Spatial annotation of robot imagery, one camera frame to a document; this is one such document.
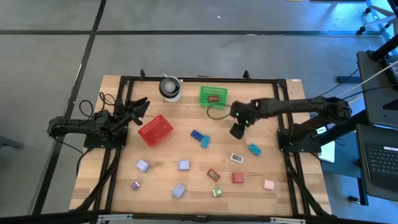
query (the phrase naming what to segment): pink cube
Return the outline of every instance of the pink cube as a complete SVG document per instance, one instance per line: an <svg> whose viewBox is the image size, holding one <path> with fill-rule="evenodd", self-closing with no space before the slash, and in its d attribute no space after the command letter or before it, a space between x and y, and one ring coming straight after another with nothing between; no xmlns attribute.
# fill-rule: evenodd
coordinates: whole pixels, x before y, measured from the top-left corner
<svg viewBox="0 0 398 224"><path fill-rule="evenodd" d="M264 189L273 190L274 189L274 181L265 180L264 181Z"/></svg>

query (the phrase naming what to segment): block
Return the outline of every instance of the block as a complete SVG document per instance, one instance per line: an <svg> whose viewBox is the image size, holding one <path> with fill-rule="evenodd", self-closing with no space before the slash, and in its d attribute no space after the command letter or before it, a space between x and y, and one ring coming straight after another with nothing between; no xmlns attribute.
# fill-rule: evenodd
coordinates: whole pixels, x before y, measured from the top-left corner
<svg viewBox="0 0 398 224"><path fill-rule="evenodd" d="M240 155L238 155L238 154L232 153L230 159L231 159L232 161L235 161L235 162L238 162L238 163L242 164L244 158L243 158L243 156L240 156Z"/></svg>
<svg viewBox="0 0 398 224"><path fill-rule="evenodd" d="M221 196L222 194L223 194L223 191L222 191L221 189L219 189L219 188L213 189L213 196L214 196L214 197L219 197L219 196Z"/></svg>
<svg viewBox="0 0 398 224"><path fill-rule="evenodd" d="M273 189L274 189L274 181L265 180L265 181L264 181L264 189L266 189L266 190L273 190Z"/></svg>
<svg viewBox="0 0 398 224"><path fill-rule="evenodd" d="M244 173L232 173L232 183L244 183Z"/></svg>
<svg viewBox="0 0 398 224"><path fill-rule="evenodd" d="M213 96L207 96L207 101L209 103L213 103L213 102L219 102L220 98L218 95L213 95Z"/></svg>
<svg viewBox="0 0 398 224"><path fill-rule="evenodd" d="M256 156L260 156L261 154L261 149L259 149L255 144L250 144L249 150Z"/></svg>
<svg viewBox="0 0 398 224"><path fill-rule="evenodd" d="M189 161L179 161L178 170L180 171L189 170Z"/></svg>
<svg viewBox="0 0 398 224"><path fill-rule="evenodd" d="M201 141L203 139L203 135L200 134L198 131L193 130L191 136L194 137L196 140Z"/></svg>
<svg viewBox="0 0 398 224"><path fill-rule="evenodd" d="M133 190L138 190L138 188L139 188L138 182L135 181L134 183L132 183L131 188L132 188Z"/></svg>
<svg viewBox="0 0 398 224"><path fill-rule="evenodd" d="M136 167L137 167L138 169L140 169L141 171L146 172L147 169L149 168L149 163L147 163L147 162L143 161L142 159L140 159L140 160L138 161Z"/></svg>
<svg viewBox="0 0 398 224"><path fill-rule="evenodd" d="M203 136L203 139L200 142L200 147L207 149L210 143L210 137L209 136Z"/></svg>
<svg viewBox="0 0 398 224"><path fill-rule="evenodd" d="M220 179L220 175L216 173L216 171L214 171L213 169L210 169L207 172L207 175L212 178L215 182L217 182Z"/></svg>
<svg viewBox="0 0 398 224"><path fill-rule="evenodd" d="M177 184L172 193L174 197L180 199L180 197L182 196L182 194L184 194L184 192L185 192L185 187L182 186L181 184Z"/></svg>

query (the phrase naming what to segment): white wire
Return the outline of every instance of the white wire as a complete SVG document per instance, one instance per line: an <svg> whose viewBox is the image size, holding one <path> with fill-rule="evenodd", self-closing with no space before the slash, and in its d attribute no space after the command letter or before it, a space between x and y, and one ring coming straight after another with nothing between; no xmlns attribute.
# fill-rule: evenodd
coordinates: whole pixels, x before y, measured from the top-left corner
<svg viewBox="0 0 398 224"><path fill-rule="evenodd" d="M363 81L362 83L360 83L360 84L358 84L358 85L352 87L351 89L345 91L344 93L342 93L342 94L340 94L340 95L338 95L338 96L344 95L344 94L348 93L349 91L355 89L356 87L361 86L361 85L364 84L364 83L367 83L367 82L370 81L372 78L378 76L379 74L381 74L381 73L384 72L385 70L389 69L391 66L395 65L396 63L398 63L398 61L395 61L394 63L390 64L390 65L387 66L386 68L383 68L382 70L380 70L380 72L377 72L376 74L374 74L374 75L372 75L371 77L369 77L367 80L365 80L365 81Z"/></svg>
<svg viewBox="0 0 398 224"><path fill-rule="evenodd" d="M363 97L363 95L362 95L362 96L360 96L360 97L358 97L358 98L357 98L357 99L355 99L355 100L352 100L352 101L350 101L348 104L354 103L355 101L357 101L357 100L361 99L362 97Z"/></svg>

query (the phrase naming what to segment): cube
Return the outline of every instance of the cube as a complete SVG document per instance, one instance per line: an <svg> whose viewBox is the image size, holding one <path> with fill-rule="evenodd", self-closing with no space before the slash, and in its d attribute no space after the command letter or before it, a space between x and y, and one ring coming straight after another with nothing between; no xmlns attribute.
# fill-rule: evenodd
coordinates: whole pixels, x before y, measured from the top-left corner
<svg viewBox="0 0 398 224"><path fill-rule="evenodd" d="M213 102L219 102L220 98L218 95L213 95L213 96L207 96L207 101L209 103L213 103Z"/></svg>
<svg viewBox="0 0 398 224"><path fill-rule="evenodd" d="M132 183L131 188L132 188L133 190L138 190L138 188L139 188L138 182L135 181L134 183Z"/></svg>
<svg viewBox="0 0 398 224"><path fill-rule="evenodd" d="M136 167L137 167L138 169L140 169L141 171L146 172L147 169L149 168L149 163L147 163L147 162L143 161L142 159L140 159L140 160L138 161Z"/></svg>
<svg viewBox="0 0 398 224"><path fill-rule="evenodd" d="M182 196L182 194L184 194L185 191L185 187L182 186L181 184L177 184L177 186L175 186L174 190L173 190L173 195L180 199L180 197Z"/></svg>
<svg viewBox="0 0 398 224"><path fill-rule="evenodd" d="M203 136L203 139L200 142L200 147L207 149L210 143L210 137L209 136Z"/></svg>
<svg viewBox="0 0 398 224"><path fill-rule="evenodd" d="M261 149L259 149L255 144L250 144L249 150L256 156L260 156L261 154Z"/></svg>
<svg viewBox="0 0 398 224"><path fill-rule="evenodd" d="M219 189L219 188L213 189L213 196L214 196L214 197L219 197L219 196L221 196L222 194L223 194L223 191L222 191L221 189Z"/></svg>
<svg viewBox="0 0 398 224"><path fill-rule="evenodd" d="M264 181L264 189L266 189L266 190L273 190L273 189L274 189L274 181L265 180L265 181Z"/></svg>
<svg viewBox="0 0 398 224"><path fill-rule="evenodd" d="M189 161L179 161L178 170L180 171L189 170Z"/></svg>
<svg viewBox="0 0 398 224"><path fill-rule="evenodd" d="M244 173L232 173L232 183L244 183Z"/></svg>
<svg viewBox="0 0 398 224"><path fill-rule="evenodd" d="M196 140L201 141L203 139L203 135L200 134L198 131L193 130L191 136L194 137Z"/></svg>

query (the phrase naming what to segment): laptop keyboard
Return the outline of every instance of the laptop keyboard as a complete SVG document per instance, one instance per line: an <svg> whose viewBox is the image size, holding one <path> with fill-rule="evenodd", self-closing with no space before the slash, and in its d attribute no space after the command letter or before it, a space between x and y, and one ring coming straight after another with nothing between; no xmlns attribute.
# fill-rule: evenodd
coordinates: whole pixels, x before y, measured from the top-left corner
<svg viewBox="0 0 398 224"><path fill-rule="evenodd" d="M374 147L365 147L365 149L371 172L398 176L397 151Z"/></svg>

